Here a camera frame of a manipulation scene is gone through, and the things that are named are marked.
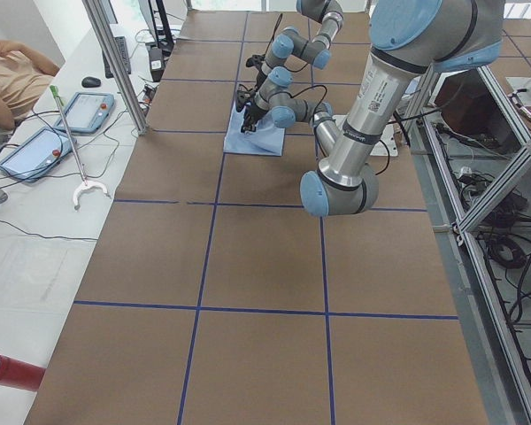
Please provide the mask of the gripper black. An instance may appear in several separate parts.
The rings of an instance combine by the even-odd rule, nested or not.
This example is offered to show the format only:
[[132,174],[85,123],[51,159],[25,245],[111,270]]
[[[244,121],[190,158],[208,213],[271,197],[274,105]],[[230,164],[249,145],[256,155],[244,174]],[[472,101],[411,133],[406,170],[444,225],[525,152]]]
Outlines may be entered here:
[[265,117],[267,110],[262,109],[256,104],[247,104],[243,115],[242,133],[255,133],[258,129],[257,124]]

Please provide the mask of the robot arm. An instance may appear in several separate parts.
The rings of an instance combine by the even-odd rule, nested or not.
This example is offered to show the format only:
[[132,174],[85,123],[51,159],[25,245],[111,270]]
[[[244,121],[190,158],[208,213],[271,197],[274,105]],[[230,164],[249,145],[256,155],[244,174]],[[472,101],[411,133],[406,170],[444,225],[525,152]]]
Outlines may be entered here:
[[259,89],[273,69],[285,63],[291,56],[301,59],[305,64],[324,69],[331,58],[329,51],[335,36],[342,29],[343,12],[338,1],[302,1],[296,2],[296,9],[306,18],[320,23],[318,33],[311,39],[305,39],[294,27],[285,27],[269,43],[262,55],[254,55],[254,65],[258,69],[255,89]]
[[294,28],[283,30],[266,53],[251,58],[256,85],[236,94],[241,130],[255,131],[266,115],[278,128],[309,123],[326,153],[300,182],[304,209],[311,215],[356,214],[372,207],[378,182],[366,163],[410,82],[429,67],[438,73],[464,71],[492,63],[501,50],[502,1],[380,1],[369,22],[371,49],[355,103],[336,125],[324,103],[289,94],[287,58],[324,68],[330,46],[342,28],[336,1],[299,1],[297,10],[321,24],[308,41]]

